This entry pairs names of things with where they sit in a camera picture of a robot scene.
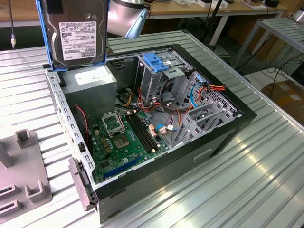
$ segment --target green circuit board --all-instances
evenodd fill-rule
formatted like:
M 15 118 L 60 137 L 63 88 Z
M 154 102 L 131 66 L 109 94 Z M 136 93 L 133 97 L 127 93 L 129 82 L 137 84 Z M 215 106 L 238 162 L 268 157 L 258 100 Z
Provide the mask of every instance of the green circuit board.
M 143 125 L 145 125 L 146 131 L 149 132 L 147 126 L 151 123 L 148 118 L 146 118 L 145 113 L 139 112 L 137 116 L 141 119 Z M 96 168 L 93 171 L 93 176 L 96 183 L 101 183 L 110 178 L 110 176 L 107 177 L 107 173 L 115 170 L 116 168 L 123 167 L 125 164 L 128 165 L 131 162 L 133 162 L 132 166 L 138 165 L 169 149 L 165 141 L 160 137 L 159 141 L 156 141 L 156 139 L 153 138 L 160 147 L 155 152 L 147 152 L 136 136 L 134 130 L 128 124 L 125 116 L 122 116 L 121 120 L 125 127 L 124 134 L 117 133 L 112 138 L 108 136 L 107 130 L 102 121 L 89 126 L 90 131 L 93 134 L 93 160 L 96 165 Z M 113 118 L 111 121 L 113 121 L 113 123 L 109 123 L 108 127 L 116 126 L 116 119 Z M 123 169 L 115 175 L 126 171 L 127 169 Z

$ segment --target workbench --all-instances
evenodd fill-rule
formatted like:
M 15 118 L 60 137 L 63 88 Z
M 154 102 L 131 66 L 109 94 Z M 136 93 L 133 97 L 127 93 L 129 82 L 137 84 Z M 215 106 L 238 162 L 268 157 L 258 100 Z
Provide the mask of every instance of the workbench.
M 221 17 L 218 27 L 213 35 L 210 45 L 215 45 L 229 16 L 241 15 L 263 15 L 275 14 L 280 18 L 287 8 L 279 4 L 276 8 L 268 7 L 267 9 L 252 9 L 244 5 L 241 0 L 235 0 L 233 4 L 229 4 L 227 8 L 219 9 L 217 16 Z M 204 8 L 198 4 L 190 4 L 189 6 L 181 6 L 174 1 L 170 2 L 153 2 L 151 3 L 151 14 L 149 19 L 169 19 L 169 18 L 198 18 L 206 17 L 209 8 Z M 12 8 L 15 26 L 34 26 L 40 25 L 38 13 L 35 9 L 22 9 L 18 7 Z M 0 9 L 0 27 L 10 27 L 10 18 L 8 9 Z
M 223 152 L 108 220 L 103 227 L 295 227 L 304 223 L 304 128 L 191 34 L 114 38 L 115 53 L 182 45 L 257 114 Z M 0 139 L 35 130 L 53 199 L 1 225 L 97 228 L 68 170 L 71 153 L 55 114 L 42 64 L 44 47 L 0 53 Z
M 237 57 L 233 63 L 233 67 L 236 68 L 240 62 L 244 52 L 252 41 L 253 37 L 257 31 L 263 28 L 266 30 L 263 37 L 260 39 L 253 53 L 260 49 L 264 44 L 266 38 L 273 34 L 276 37 L 280 38 L 284 42 L 290 45 L 289 50 L 285 54 L 285 57 L 281 60 L 281 63 L 284 63 L 285 60 L 292 53 L 293 49 L 297 49 L 300 52 L 304 53 L 304 25 L 300 24 L 291 18 L 276 18 L 276 19 L 259 19 L 255 26 L 252 28 L 250 34 L 243 43 L 241 49 L 237 53 Z

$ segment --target white label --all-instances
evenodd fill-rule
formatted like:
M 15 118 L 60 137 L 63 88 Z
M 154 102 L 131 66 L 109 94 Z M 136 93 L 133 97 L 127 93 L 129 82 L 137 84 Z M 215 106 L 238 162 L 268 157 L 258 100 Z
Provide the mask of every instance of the white label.
M 91 82 L 103 80 L 105 83 L 112 82 L 112 76 L 108 73 L 104 66 L 97 69 L 88 70 L 74 75 L 78 85 L 83 85 Z
M 173 125 L 169 124 L 169 125 L 167 126 L 167 128 L 168 128 L 169 130 L 173 130 Z
M 60 22 L 64 60 L 96 56 L 96 21 Z
M 290 94 L 290 97 L 295 101 L 301 101 L 302 100 L 297 94 Z
M 290 88 L 288 87 L 288 85 L 286 84 L 281 84 L 279 85 L 283 90 L 290 90 Z

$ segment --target expansion slot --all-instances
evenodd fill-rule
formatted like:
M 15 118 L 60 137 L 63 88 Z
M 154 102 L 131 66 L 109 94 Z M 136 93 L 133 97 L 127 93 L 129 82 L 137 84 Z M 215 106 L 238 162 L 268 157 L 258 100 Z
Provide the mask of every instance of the expansion slot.
M 152 138 L 152 136 L 148 133 L 145 127 L 142 125 L 142 122 L 136 115 L 130 115 L 126 117 L 129 125 L 132 127 L 133 131 L 135 132 L 137 138 L 144 146 L 145 150 L 148 153 L 151 153 L 153 150 L 157 150 L 158 147 L 156 142 Z
M 126 164 L 124 164 L 124 165 L 122 165 L 122 166 L 120 166 L 120 167 L 118 167 L 118 168 L 116 168 L 112 171 L 106 172 L 104 174 L 104 178 L 114 176 L 115 174 L 117 174 L 119 172 L 122 172 L 122 171 L 134 166 L 140 158 L 141 157 L 139 156 L 139 157 L 135 158 L 133 161 L 130 161 L 130 162 L 128 162 L 128 163 L 126 163 Z

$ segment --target blue latch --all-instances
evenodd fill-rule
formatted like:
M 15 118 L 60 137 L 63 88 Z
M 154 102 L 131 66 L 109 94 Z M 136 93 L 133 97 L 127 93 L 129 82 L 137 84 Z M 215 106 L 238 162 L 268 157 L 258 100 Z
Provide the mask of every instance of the blue latch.
M 168 70 L 169 67 L 165 65 L 160 58 L 158 58 L 154 53 L 143 54 L 144 60 L 153 67 L 155 72 L 161 72 L 164 70 Z

